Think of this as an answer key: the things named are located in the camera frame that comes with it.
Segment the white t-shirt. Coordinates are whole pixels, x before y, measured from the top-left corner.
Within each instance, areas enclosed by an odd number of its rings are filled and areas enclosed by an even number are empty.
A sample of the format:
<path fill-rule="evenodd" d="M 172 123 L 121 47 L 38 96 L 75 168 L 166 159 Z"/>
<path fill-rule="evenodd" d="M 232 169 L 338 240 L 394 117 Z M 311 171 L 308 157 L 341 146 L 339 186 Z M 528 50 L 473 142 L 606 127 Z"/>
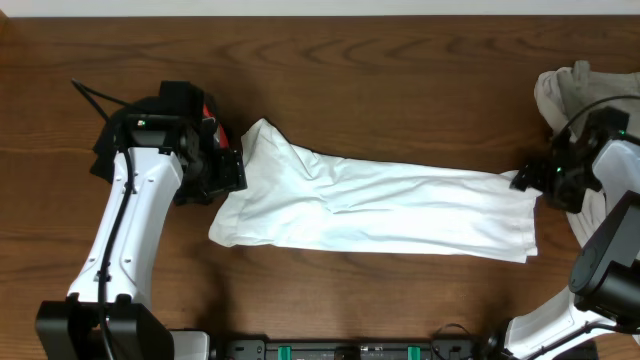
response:
<path fill-rule="evenodd" d="M 266 119 L 242 136 L 247 187 L 208 236 L 225 247 L 470 255 L 523 263 L 538 253 L 536 190 L 501 174 L 315 153 Z"/>

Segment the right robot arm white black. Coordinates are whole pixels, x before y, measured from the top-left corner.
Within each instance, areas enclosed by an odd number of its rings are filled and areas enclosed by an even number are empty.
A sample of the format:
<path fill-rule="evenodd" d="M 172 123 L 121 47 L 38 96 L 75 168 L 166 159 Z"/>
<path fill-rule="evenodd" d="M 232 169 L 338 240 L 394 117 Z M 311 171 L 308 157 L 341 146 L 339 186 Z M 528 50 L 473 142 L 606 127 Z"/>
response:
<path fill-rule="evenodd" d="M 592 170 L 616 204 L 576 258 L 568 286 L 512 319 L 494 359 L 594 359 L 594 338 L 639 334 L 639 146 L 608 142 Z"/>

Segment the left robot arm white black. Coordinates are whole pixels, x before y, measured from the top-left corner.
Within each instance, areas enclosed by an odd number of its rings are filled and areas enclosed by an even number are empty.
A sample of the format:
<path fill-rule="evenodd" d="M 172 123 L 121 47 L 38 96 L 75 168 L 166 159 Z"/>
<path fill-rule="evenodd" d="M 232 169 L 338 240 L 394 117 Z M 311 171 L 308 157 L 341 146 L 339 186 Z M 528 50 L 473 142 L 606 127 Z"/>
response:
<path fill-rule="evenodd" d="M 65 300 L 40 305 L 38 338 L 50 359 L 208 359 L 207 332 L 170 330 L 152 314 L 152 272 L 170 206 L 245 189 L 241 155 L 213 115 L 110 124 L 111 192 L 98 233 Z"/>

